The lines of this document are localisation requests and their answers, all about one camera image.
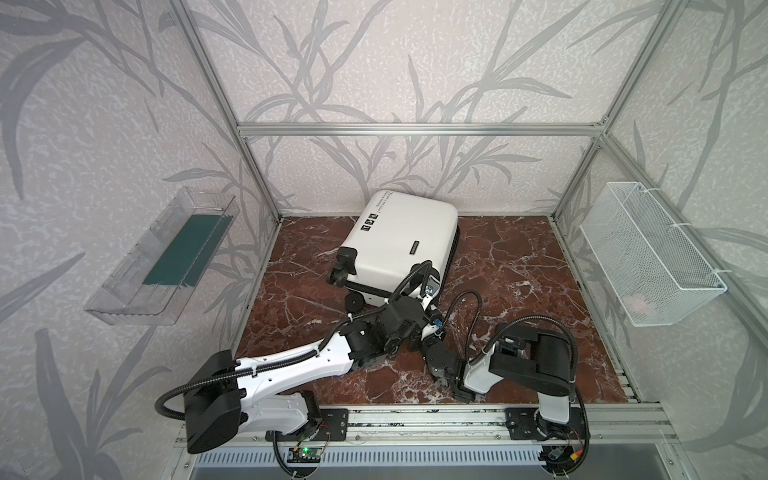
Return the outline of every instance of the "white suitcase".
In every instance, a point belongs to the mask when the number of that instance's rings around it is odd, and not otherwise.
[[[431,260],[442,284],[458,244],[458,211],[445,202],[381,190],[373,195],[336,254],[328,281],[346,286],[351,312],[384,304],[414,266]],[[421,277],[413,282],[421,283]]]

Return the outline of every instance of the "transparent plastic bin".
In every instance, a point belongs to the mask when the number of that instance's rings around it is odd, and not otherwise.
[[[635,326],[679,322],[727,289],[638,182],[609,182],[581,231]]]
[[[240,212],[234,200],[183,187],[85,311],[110,325],[175,324]]]

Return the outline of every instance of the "red marble surface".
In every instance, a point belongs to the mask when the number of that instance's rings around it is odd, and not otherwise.
[[[343,318],[347,290],[329,285],[326,275],[353,224],[350,217],[284,220],[237,356],[268,355],[313,342]],[[480,292],[482,318],[472,335],[476,348],[482,348],[498,323],[532,313],[553,316],[577,338],[577,384],[585,402],[626,402],[547,218],[462,217],[458,225],[461,240],[439,308],[445,312],[463,290]],[[449,320],[449,347],[460,346],[463,352],[474,309],[474,297],[465,297]],[[453,402],[447,388],[432,383],[419,352],[406,348],[395,360],[370,370],[320,379],[298,389],[313,390],[324,405]],[[530,403],[537,398],[530,389],[502,381],[485,401]]]

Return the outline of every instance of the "wall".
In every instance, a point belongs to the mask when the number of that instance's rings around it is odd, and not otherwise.
[[[662,1],[190,0],[239,122],[595,122]],[[252,137],[280,208],[548,213],[587,138]]]
[[[157,478],[154,399],[236,339],[274,225],[164,2],[8,0],[0,34],[0,478]],[[87,314],[181,186],[241,212],[177,324]]]
[[[768,2],[689,2],[612,134],[766,305]],[[768,356],[721,299],[666,327],[627,320],[578,226],[607,181],[601,153],[560,226],[643,399],[661,401],[702,479],[768,469]]]

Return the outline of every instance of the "metal mesh basket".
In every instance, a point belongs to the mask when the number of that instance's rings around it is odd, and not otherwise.
[[[679,322],[727,289],[638,182],[609,182],[581,231],[635,326]]]

